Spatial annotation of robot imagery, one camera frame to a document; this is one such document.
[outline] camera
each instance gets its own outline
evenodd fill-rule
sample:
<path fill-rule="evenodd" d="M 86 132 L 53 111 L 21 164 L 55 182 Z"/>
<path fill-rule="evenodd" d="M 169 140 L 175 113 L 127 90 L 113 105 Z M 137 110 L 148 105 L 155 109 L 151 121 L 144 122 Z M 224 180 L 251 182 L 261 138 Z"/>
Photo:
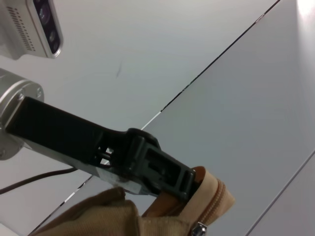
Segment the camera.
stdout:
<path fill-rule="evenodd" d="M 52 0 L 0 0 L 0 55 L 55 58 L 62 45 Z"/>

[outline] tan fabric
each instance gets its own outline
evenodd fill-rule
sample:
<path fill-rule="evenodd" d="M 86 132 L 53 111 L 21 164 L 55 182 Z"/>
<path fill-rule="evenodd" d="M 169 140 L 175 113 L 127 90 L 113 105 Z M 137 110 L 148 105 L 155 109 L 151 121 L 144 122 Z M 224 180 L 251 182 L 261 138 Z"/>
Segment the tan fabric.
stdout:
<path fill-rule="evenodd" d="M 201 185 L 188 203 L 163 192 L 140 217 L 134 203 L 125 200 L 124 190 L 114 188 L 73 206 L 31 236 L 188 236 L 219 189 L 218 180 L 203 167 L 195 170 L 195 181 Z M 227 190 L 220 199 L 205 224 L 234 203 Z"/>

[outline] zipper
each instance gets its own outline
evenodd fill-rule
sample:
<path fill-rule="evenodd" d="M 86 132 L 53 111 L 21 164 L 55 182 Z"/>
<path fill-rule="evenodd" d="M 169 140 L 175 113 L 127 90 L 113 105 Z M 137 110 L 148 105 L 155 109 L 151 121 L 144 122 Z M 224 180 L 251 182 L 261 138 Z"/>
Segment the zipper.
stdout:
<path fill-rule="evenodd" d="M 191 231 L 192 236 L 203 236 L 207 233 L 207 226 L 212 221 L 213 218 L 216 216 L 216 212 L 218 211 L 222 200 L 225 195 L 225 184 L 218 179 L 218 188 L 214 195 L 214 197 L 211 199 L 210 203 L 206 207 L 206 209 L 203 211 L 203 213 L 200 215 L 199 219 L 197 220 L 196 226 Z"/>

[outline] screw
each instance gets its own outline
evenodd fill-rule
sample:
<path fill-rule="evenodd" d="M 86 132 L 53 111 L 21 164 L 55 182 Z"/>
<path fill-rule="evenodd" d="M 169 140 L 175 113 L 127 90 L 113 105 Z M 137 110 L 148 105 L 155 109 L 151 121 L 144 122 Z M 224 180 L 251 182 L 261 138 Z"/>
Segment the screw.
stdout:
<path fill-rule="evenodd" d="M 5 156 L 5 149 L 2 148 L 2 149 L 0 149 L 0 159 L 4 158 L 4 156 Z"/>
<path fill-rule="evenodd" d="M 41 88 L 38 88 L 36 91 L 36 97 L 39 98 L 42 95 L 42 93 L 43 92 L 42 92 Z"/>
<path fill-rule="evenodd" d="M 22 100 L 25 97 L 25 89 L 20 89 L 18 93 L 18 100 Z"/>

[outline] camera vent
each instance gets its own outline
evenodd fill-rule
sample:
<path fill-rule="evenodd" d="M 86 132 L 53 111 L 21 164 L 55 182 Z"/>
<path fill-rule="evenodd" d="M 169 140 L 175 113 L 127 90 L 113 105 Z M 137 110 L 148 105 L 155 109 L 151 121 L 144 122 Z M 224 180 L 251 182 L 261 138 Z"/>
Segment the camera vent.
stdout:
<path fill-rule="evenodd" d="M 22 41 L 24 42 L 24 46 L 26 47 L 27 50 L 35 52 L 35 47 L 23 23 L 23 20 L 18 12 L 18 9 L 8 6 L 7 10 L 9 14 L 11 15 L 11 18 L 12 18 L 13 23 L 15 24 L 16 30 L 18 31 Z"/>

